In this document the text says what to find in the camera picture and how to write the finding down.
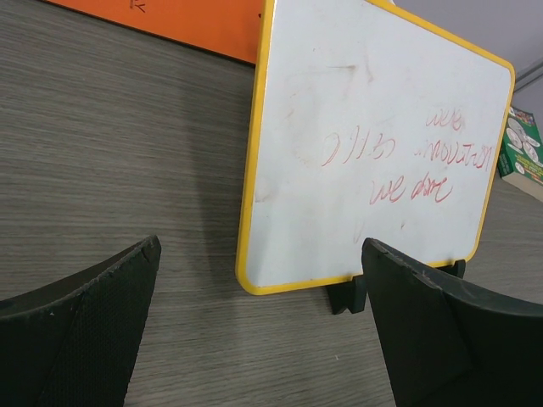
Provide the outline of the yellow-framed whiteboard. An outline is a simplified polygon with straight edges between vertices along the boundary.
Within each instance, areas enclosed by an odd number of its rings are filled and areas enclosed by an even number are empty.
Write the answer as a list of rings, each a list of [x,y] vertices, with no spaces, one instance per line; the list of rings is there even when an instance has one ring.
[[[512,64],[387,1],[267,1],[235,274],[350,280],[372,237],[432,266],[479,245]]]

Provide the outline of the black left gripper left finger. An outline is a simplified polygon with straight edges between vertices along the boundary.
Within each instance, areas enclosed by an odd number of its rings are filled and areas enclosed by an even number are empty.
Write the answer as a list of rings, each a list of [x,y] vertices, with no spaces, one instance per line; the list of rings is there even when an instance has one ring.
[[[1,302],[3,406],[122,406],[160,266],[149,236]]]

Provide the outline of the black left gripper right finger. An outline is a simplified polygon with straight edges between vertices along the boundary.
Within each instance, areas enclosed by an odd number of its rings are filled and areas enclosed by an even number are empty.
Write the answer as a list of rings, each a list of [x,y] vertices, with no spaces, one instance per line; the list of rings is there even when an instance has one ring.
[[[398,406],[540,406],[542,307],[377,239],[362,268]]]

